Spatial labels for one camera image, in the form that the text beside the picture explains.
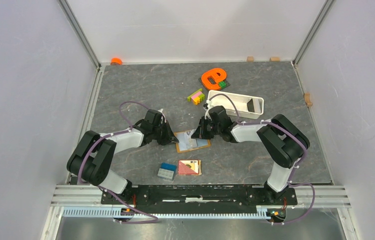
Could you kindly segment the pale credit card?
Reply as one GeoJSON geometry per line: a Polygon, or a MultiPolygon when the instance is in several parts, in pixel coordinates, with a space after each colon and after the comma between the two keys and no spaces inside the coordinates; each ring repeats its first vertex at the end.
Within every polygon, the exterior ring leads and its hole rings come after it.
{"type": "Polygon", "coordinates": [[[178,149],[180,152],[192,150],[198,146],[197,139],[191,138],[193,133],[192,130],[187,130],[176,134],[179,140],[178,149]]]}

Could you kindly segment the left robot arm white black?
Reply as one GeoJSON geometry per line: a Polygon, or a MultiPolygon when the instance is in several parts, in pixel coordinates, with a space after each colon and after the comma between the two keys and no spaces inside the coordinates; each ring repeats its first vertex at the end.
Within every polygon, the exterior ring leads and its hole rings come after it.
{"type": "Polygon", "coordinates": [[[112,133],[97,133],[89,130],[77,144],[66,169],[77,176],[78,181],[113,192],[121,204],[133,197],[132,184],[126,178],[111,170],[115,154],[132,148],[143,147],[152,141],[161,146],[178,143],[164,114],[149,109],[145,117],[132,127],[112,133]]]}

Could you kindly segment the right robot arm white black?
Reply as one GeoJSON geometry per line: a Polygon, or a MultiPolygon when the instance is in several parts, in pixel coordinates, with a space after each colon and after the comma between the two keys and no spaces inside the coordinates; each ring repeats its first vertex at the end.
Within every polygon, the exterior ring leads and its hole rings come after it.
{"type": "Polygon", "coordinates": [[[279,203],[290,186],[294,169],[308,154],[309,139],[283,114],[260,122],[233,121],[219,105],[201,117],[193,139],[211,140],[220,136],[228,143],[262,143],[273,160],[273,167],[264,184],[264,198],[279,203]]]}

